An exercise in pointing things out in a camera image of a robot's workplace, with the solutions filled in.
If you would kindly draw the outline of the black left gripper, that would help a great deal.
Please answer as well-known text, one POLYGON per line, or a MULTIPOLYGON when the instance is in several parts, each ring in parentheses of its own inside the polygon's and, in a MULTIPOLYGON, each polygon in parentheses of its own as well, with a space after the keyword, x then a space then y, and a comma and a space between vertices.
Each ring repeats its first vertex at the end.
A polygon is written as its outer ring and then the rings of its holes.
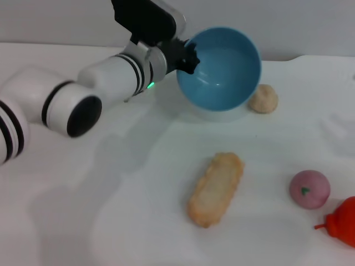
POLYGON ((196 43, 185 44, 187 40, 178 38, 162 43, 162 53, 166 59, 166 74, 174 70, 181 70, 187 74, 193 74, 200 63, 195 50, 196 43))

